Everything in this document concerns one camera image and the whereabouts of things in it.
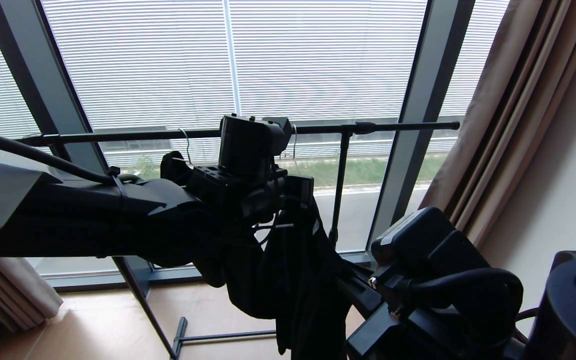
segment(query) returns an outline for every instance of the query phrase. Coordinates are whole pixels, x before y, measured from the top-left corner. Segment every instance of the tiled floor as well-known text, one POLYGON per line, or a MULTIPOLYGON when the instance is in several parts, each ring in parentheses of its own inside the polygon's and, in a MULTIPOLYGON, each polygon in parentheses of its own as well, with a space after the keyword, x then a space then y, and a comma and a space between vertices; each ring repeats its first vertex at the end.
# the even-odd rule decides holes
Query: tiled floor
MULTIPOLYGON (((137 300, 128 290, 66 294, 59 314, 23 333, 0 335, 0 360, 150 360, 167 359, 137 300)), ((272 320, 254 319, 231 305, 226 287, 205 284, 170 285, 150 290, 148 303, 169 340, 179 319, 187 317, 185 335, 211 335, 272 330, 272 320)), ((363 319, 353 309, 347 333, 363 319)), ((204 342, 183 346, 186 360, 272 360, 280 356, 274 337, 204 342)))

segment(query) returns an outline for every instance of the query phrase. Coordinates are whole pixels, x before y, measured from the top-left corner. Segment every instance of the curtain fold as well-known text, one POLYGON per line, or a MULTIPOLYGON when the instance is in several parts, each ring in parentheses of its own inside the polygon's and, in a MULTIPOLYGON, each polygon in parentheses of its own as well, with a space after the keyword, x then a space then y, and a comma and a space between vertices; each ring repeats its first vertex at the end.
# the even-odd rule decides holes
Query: curtain fold
POLYGON ((0 321, 29 330, 57 315, 62 298, 24 258, 0 257, 0 321))
POLYGON ((480 246, 530 164, 576 69, 576 1, 512 0, 457 143, 420 207, 480 246))

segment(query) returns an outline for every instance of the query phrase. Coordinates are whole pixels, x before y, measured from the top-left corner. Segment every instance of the black garment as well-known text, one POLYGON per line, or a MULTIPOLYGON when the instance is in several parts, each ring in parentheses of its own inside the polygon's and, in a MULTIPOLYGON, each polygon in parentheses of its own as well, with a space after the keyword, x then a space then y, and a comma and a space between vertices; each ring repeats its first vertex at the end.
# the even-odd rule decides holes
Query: black garment
POLYGON ((345 359, 350 301, 336 288, 336 276, 350 269, 330 243, 317 209, 288 205, 265 248, 233 249, 224 266, 231 302, 259 319, 276 319, 280 354, 293 360, 345 359))

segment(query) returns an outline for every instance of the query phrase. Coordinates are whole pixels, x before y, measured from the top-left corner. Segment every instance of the curtain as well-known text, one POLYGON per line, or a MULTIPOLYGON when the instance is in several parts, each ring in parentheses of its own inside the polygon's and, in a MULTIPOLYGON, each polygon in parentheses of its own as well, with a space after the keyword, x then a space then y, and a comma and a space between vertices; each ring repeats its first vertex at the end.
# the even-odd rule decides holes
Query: curtain
POLYGON ((576 69, 576 0, 512 0, 457 143, 420 208, 437 207, 475 246, 529 166, 576 69))
POLYGON ((62 298, 24 258, 0 257, 0 321, 29 330, 57 315, 62 298))

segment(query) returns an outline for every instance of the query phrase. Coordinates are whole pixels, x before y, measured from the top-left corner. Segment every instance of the brown curtain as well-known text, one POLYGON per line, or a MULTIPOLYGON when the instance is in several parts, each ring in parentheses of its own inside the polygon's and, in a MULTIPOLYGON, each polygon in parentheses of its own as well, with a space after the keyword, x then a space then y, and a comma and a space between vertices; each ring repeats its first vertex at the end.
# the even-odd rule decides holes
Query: brown curtain
POLYGON ((57 315, 62 298, 26 259, 0 257, 0 321, 29 330, 57 315))
POLYGON ((480 246, 576 69, 576 0, 511 0, 457 143, 421 203, 480 246))

